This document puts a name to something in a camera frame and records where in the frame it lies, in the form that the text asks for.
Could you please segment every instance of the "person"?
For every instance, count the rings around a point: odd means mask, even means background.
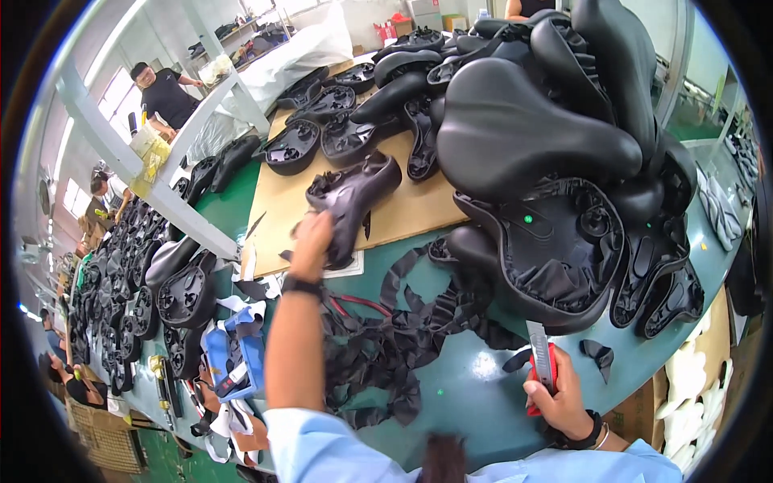
[[[107,384],[92,382],[80,364],[70,367],[56,354],[45,352],[38,358],[38,366],[53,382],[64,384],[67,393],[77,402],[107,411]],[[75,371],[80,373],[80,381],[75,378]]]
[[[46,331],[46,338],[51,346],[51,350],[53,350],[57,357],[66,360],[67,342],[64,340],[64,335],[54,330],[51,314],[45,308],[40,309],[40,318],[43,320],[43,330]]]
[[[191,117],[199,101],[185,92],[181,86],[201,87],[204,83],[183,76],[168,67],[158,72],[144,62],[131,69],[131,79],[142,89],[142,105],[148,113],[148,122],[157,131],[169,136],[169,142]],[[164,118],[165,126],[156,116]]]
[[[96,171],[91,179],[90,188],[91,194],[100,197],[102,204],[115,217],[115,222],[121,221],[121,215],[126,206],[134,198],[134,193],[126,186],[126,183],[122,182],[116,175]]]
[[[556,0],[507,0],[505,19],[526,20],[540,10],[555,8]]]
[[[629,444],[608,426],[601,428],[589,450],[548,448],[524,460],[490,464],[469,476],[455,437],[431,437],[424,466],[410,473],[365,445],[346,422],[325,413],[322,321],[315,287],[332,232],[327,212],[307,214],[298,225],[267,340],[264,380],[269,409],[263,417],[279,481],[682,481],[678,467],[666,457],[642,440]],[[569,355],[558,347],[555,353],[557,394],[550,396],[542,384],[527,380],[527,403],[570,440],[589,439],[594,420],[583,408],[579,377]]]

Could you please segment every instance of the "factory floor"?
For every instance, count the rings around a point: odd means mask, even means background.
[[[694,107],[677,104],[668,123],[668,130],[680,141],[690,139],[716,138],[722,126],[716,126],[710,119],[699,116]],[[234,240],[240,241],[247,232],[252,198],[257,184],[260,166],[250,164],[233,177],[228,189],[215,195],[207,193],[196,210],[213,225]],[[193,456],[183,459],[175,441],[164,433],[139,430],[140,442],[148,462],[147,471],[132,475],[137,482],[167,483],[172,481],[242,481],[236,474],[234,464],[220,464],[212,461],[205,451],[194,449]],[[128,480],[113,480],[123,483]]]

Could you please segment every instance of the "sleeve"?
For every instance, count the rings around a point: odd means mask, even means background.
[[[330,414],[284,408],[268,410],[263,418],[282,483],[409,479],[396,462],[357,439],[343,420]]]

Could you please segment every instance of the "blue plastic box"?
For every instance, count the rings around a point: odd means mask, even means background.
[[[253,321],[249,308],[243,308],[241,311],[232,315],[225,321],[224,327],[228,331],[236,330],[237,324],[245,324]],[[263,390],[263,357],[265,345],[263,342],[263,329],[258,335],[245,335],[240,341],[242,356],[247,364],[247,377],[250,385],[238,391],[231,391],[223,398],[217,398],[221,403],[233,399],[243,399]],[[228,377],[226,371],[226,362],[228,361],[228,334],[215,327],[204,336],[204,346],[206,348],[207,362],[212,379],[217,386],[220,381]]]

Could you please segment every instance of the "cardboard sheet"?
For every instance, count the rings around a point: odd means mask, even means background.
[[[342,72],[353,65],[352,62],[331,67],[331,74]],[[363,102],[372,92],[357,97]],[[271,123],[269,138],[276,137],[284,129],[284,121],[293,110],[277,111]],[[402,132],[382,141],[378,149],[392,155],[403,171],[403,182],[397,190],[384,199],[371,212],[370,238],[365,239],[365,230],[360,230],[355,250],[376,247],[409,236],[426,233],[443,226],[459,223],[467,217],[454,204],[451,195],[454,189],[448,184],[442,173],[421,183],[413,183],[405,174],[408,156],[414,146],[414,136],[410,131]],[[295,176],[279,176],[267,166],[261,167],[253,198],[250,222],[260,223],[245,240],[245,250],[254,247],[257,254],[254,276],[262,277],[286,270],[289,263],[279,257],[283,250],[292,250],[294,243],[290,232],[308,211],[305,192],[316,175],[325,171],[337,171],[322,154],[317,155],[311,165]],[[246,263],[242,261],[242,271]]]

